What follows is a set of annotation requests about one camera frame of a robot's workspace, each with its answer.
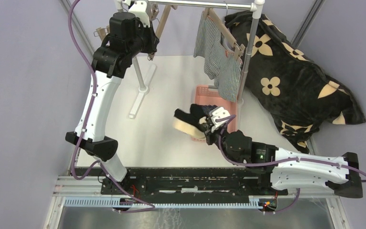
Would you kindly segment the beige hanger of black underwear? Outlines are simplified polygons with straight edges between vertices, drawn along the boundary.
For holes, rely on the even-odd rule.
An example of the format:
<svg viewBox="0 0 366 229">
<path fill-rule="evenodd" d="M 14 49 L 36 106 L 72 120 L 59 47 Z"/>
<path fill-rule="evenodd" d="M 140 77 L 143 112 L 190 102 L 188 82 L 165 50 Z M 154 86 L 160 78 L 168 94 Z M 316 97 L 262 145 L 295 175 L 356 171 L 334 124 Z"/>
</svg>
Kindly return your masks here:
<svg viewBox="0 0 366 229">
<path fill-rule="evenodd" d="M 176 10 L 177 7 L 178 7 L 177 5 L 170 5 L 170 4 L 165 5 L 162 15 L 161 15 L 160 19 L 158 20 L 158 26 L 155 31 L 155 35 L 158 38 L 158 40 L 160 40 L 160 38 L 161 38 L 161 35 L 163 33 L 163 30 L 164 30 L 164 27 L 168 20 L 171 9 Z"/>
</svg>

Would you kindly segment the black underwear beige waistband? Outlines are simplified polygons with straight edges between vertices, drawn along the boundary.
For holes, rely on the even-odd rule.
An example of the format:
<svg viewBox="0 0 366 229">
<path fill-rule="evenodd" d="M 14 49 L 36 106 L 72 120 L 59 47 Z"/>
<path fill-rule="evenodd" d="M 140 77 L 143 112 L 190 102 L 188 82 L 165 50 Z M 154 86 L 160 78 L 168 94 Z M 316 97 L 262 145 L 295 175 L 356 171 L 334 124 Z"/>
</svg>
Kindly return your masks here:
<svg viewBox="0 0 366 229">
<path fill-rule="evenodd" d="M 206 122 L 210 112 L 215 108 L 217 108 L 216 105 L 191 104 L 189 113 L 176 109 L 173 115 L 173 127 L 192 138 L 204 140 L 202 124 Z"/>
</svg>

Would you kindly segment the grey striped underwear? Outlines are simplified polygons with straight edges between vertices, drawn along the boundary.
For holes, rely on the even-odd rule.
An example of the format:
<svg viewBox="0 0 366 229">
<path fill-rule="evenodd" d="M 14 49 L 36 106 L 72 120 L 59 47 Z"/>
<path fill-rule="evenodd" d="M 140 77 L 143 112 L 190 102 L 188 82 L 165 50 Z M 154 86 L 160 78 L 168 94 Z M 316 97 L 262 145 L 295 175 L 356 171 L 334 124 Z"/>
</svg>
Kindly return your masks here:
<svg viewBox="0 0 366 229">
<path fill-rule="evenodd" d="M 209 17 L 201 18 L 193 56 L 204 58 L 203 71 L 214 80 L 219 96 L 236 102 L 242 61 L 223 46 L 222 40 L 223 35 L 215 23 Z"/>
</svg>

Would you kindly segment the beige hanger of grey underwear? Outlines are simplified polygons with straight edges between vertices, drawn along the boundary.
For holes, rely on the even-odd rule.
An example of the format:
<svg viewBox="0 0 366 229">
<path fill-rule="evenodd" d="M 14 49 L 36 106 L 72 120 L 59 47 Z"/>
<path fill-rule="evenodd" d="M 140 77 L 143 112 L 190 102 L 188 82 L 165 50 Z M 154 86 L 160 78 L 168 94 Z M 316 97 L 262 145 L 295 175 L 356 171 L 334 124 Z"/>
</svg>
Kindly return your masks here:
<svg viewBox="0 0 366 229">
<path fill-rule="evenodd" d="M 243 45 L 239 45 L 237 43 L 236 38 L 230 33 L 230 31 L 226 28 L 226 26 L 223 24 L 221 19 L 218 17 L 218 15 L 215 13 L 213 8 L 206 7 L 203 11 L 203 18 L 209 18 L 214 25 L 217 27 L 217 29 L 220 31 L 220 33 L 226 38 L 228 43 L 234 47 L 234 58 L 236 60 L 239 60 L 245 50 L 245 47 Z"/>
</svg>

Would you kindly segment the beige hanger of striped underwear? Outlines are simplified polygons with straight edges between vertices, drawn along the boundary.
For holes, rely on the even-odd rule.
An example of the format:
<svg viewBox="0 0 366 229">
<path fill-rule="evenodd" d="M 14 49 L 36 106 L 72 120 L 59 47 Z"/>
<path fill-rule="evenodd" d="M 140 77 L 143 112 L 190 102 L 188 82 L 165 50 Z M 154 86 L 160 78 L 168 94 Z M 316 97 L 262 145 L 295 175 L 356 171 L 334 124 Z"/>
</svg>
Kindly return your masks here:
<svg viewBox="0 0 366 229">
<path fill-rule="evenodd" d="M 157 19 L 157 15 L 159 14 L 158 4 L 148 2 L 147 13 L 150 21 Z"/>
</svg>

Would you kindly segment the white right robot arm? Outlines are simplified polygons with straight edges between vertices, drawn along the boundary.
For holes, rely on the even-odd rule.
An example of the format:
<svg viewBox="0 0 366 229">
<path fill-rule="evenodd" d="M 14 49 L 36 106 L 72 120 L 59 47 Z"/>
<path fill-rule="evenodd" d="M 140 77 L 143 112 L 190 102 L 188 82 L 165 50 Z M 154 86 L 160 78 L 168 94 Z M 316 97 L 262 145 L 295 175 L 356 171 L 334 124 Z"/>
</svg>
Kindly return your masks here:
<svg viewBox="0 0 366 229">
<path fill-rule="evenodd" d="M 362 171 L 356 153 L 324 157 L 292 152 L 254 142 L 240 130 L 229 133 L 224 126 L 208 127 L 204 134 L 207 144 L 215 144 L 229 163 L 262 176 L 256 182 L 262 194 L 292 188 L 320 188 L 344 198 L 363 197 Z"/>
</svg>

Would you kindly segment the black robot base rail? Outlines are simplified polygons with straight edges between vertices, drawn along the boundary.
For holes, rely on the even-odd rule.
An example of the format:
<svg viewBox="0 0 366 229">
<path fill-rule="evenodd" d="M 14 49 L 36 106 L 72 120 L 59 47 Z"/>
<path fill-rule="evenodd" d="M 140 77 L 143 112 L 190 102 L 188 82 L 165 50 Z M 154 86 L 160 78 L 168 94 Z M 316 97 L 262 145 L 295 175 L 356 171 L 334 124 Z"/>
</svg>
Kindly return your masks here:
<svg viewBox="0 0 366 229">
<path fill-rule="evenodd" d="M 246 168 L 129 167 L 120 182 L 130 195 L 150 204 L 242 204 L 249 196 L 287 196 L 271 188 L 266 174 Z"/>
</svg>

